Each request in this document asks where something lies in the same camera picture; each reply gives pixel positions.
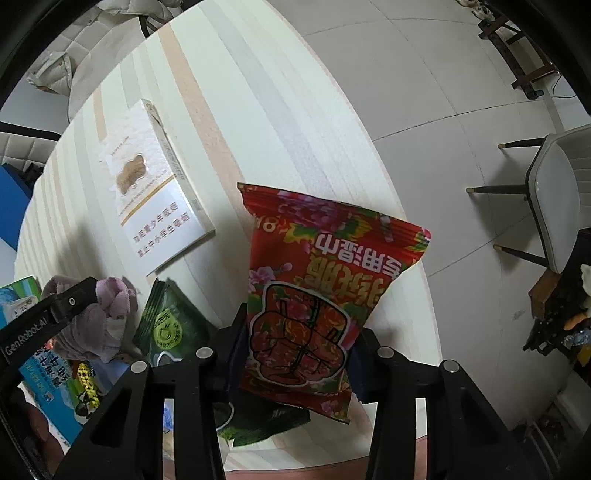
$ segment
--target snack package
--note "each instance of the snack package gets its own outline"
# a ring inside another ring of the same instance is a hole
[[[390,283],[431,234],[368,209],[239,183],[255,216],[248,284],[250,356],[241,387],[345,423],[344,369]]]
[[[217,331],[174,284],[156,280],[133,343],[157,367],[194,355]],[[234,446],[260,442],[310,421],[310,412],[237,390],[229,403],[214,403],[218,436]],[[174,460],[174,400],[166,399],[163,415],[164,457]]]

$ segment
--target white floor tile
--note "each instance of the white floor tile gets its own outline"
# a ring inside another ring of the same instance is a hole
[[[488,199],[466,187],[482,182],[456,118],[411,128],[374,142],[410,222],[433,240],[423,256],[431,275],[495,236]]]
[[[538,229],[532,215],[528,215],[517,225],[508,229],[495,240],[495,243],[541,257],[544,256]],[[503,252],[499,252],[498,255],[502,273],[501,323],[505,326],[512,322],[520,322],[523,316],[531,314],[528,292],[544,273],[545,268]]]
[[[444,358],[464,369],[470,352],[501,331],[501,266],[491,244],[428,278]]]
[[[393,23],[425,61],[457,113],[524,99],[501,78],[474,25],[429,20]]]
[[[499,143],[544,137],[554,131],[548,110],[544,102],[539,100],[465,113],[459,115],[458,119],[484,176],[484,185],[487,186],[524,183],[525,173],[538,150],[537,147],[500,150],[497,147]],[[487,197],[497,233],[503,232],[530,212],[523,196]]]
[[[471,9],[464,8],[455,0],[372,0],[384,15],[392,20],[399,18],[422,18],[478,22]]]
[[[567,358],[522,350],[534,321],[531,315],[503,328],[497,375],[488,400],[509,428],[523,418],[535,419],[566,384]]]
[[[323,31],[306,41],[373,140],[454,113],[423,61],[387,20]]]
[[[476,345],[459,345],[457,352],[449,353],[448,358],[456,360],[470,375],[472,381],[485,397],[492,394],[496,370],[499,364],[501,331],[494,332]]]
[[[303,36],[386,18],[369,0],[269,0]]]

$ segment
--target green snack bag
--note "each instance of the green snack bag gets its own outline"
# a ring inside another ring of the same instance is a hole
[[[216,328],[171,281],[156,280],[133,343],[150,365],[179,361],[207,345]]]
[[[156,280],[133,343],[152,365],[180,362],[207,345],[217,329],[170,280]],[[227,404],[214,403],[217,434],[234,446],[260,442],[310,421],[310,412],[238,390]],[[164,407],[164,453],[173,459],[174,401]]]

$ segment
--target floral packaging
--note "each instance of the floral packaging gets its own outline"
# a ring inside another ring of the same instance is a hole
[[[241,387],[348,422],[349,349],[390,283],[430,233],[381,213],[238,184],[255,216],[250,356]]]

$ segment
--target chair leg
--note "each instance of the chair leg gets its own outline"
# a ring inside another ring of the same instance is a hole
[[[517,194],[527,195],[527,185],[493,185],[490,187],[470,187],[467,188],[468,193],[499,193],[499,194]]]
[[[499,148],[513,147],[541,147],[545,138],[528,138],[526,140],[517,140],[515,142],[499,143]]]
[[[498,252],[504,252],[509,255],[513,255],[514,257],[518,257],[522,260],[527,260],[528,262],[535,263],[542,267],[548,268],[548,260],[544,257],[539,257],[538,255],[529,254],[528,252],[522,252],[521,250],[514,250],[509,247],[503,247],[502,245],[493,245],[494,249]]]

